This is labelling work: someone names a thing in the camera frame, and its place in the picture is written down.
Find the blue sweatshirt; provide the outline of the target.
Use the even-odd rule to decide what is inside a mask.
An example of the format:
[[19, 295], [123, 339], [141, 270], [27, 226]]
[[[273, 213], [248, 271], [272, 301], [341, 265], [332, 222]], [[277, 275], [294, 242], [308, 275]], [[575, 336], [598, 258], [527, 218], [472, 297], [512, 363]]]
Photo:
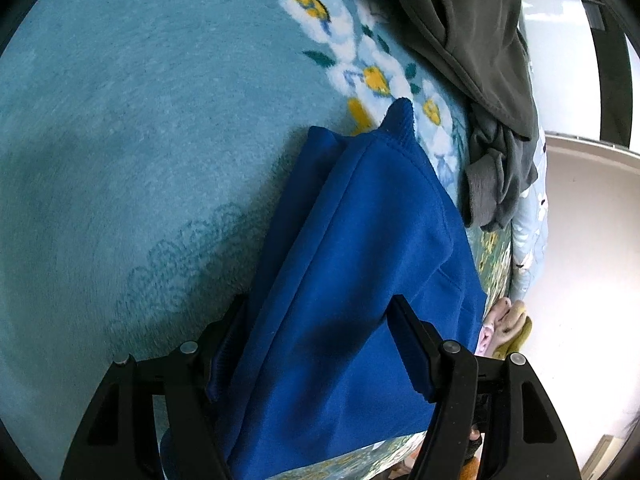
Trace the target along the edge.
[[212, 429], [234, 478], [426, 430], [434, 408], [386, 321], [396, 295], [440, 336], [475, 346], [486, 297], [406, 98], [368, 133], [309, 130], [250, 294], [208, 334]]

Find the grey floral duvet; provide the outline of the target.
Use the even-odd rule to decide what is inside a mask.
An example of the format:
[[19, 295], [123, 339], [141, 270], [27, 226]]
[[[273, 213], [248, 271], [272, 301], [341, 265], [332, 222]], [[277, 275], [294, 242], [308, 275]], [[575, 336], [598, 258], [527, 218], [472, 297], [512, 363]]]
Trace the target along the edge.
[[509, 297], [512, 300], [525, 299], [542, 268], [547, 250], [548, 155], [543, 128], [539, 129], [534, 165], [537, 179], [521, 194], [518, 209], [512, 219], [512, 274], [509, 289]]

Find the teal floral bed blanket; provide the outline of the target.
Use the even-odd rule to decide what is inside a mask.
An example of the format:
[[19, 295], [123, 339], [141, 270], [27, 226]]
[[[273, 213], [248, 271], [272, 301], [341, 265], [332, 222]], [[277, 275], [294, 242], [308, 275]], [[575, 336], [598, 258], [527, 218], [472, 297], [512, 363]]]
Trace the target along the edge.
[[43, 479], [118, 356], [250, 294], [311, 128], [408, 99], [463, 219], [471, 100], [383, 0], [39, 0], [1, 55], [1, 418]]

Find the dark grey pants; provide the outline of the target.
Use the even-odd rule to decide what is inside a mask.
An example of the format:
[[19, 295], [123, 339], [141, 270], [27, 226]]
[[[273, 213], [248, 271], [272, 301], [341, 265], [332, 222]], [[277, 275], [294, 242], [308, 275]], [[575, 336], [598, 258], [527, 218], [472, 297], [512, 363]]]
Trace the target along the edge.
[[408, 46], [471, 100], [463, 219], [503, 229], [538, 172], [538, 117], [522, 0], [383, 0], [400, 15]]

